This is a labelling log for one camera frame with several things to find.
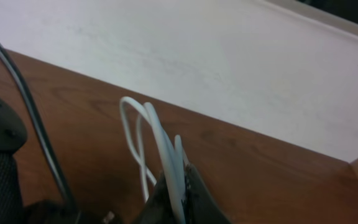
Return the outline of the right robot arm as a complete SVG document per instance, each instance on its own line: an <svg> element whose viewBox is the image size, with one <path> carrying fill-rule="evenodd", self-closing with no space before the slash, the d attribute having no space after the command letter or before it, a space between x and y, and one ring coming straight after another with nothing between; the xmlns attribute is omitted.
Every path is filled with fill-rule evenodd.
<svg viewBox="0 0 358 224"><path fill-rule="evenodd" d="M26 140L27 131L21 118L0 99L0 223L121 222L113 213L98 217L92 213L71 211L66 205L50 201L41 201L25 207L13 155ZM192 164L186 167L185 183L186 196L183 208L187 223L229 223Z"/></svg>

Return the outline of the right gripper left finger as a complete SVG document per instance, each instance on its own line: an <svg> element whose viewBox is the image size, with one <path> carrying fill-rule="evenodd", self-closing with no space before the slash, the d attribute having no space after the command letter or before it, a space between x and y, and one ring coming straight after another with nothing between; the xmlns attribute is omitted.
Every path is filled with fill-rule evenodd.
<svg viewBox="0 0 358 224"><path fill-rule="evenodd" d="M160 174L151 196L132 224L176 224L163 173Z"/></svg>

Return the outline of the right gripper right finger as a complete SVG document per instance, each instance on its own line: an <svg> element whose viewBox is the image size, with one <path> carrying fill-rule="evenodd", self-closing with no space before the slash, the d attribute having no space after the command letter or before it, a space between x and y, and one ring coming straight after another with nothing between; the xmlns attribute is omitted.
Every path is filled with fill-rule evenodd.
<svg viewBox="0 0 358 224"><path fill-rule="evenodd" d="M193 164L185 169L185 215L189 224L230 224Z"/></svg>

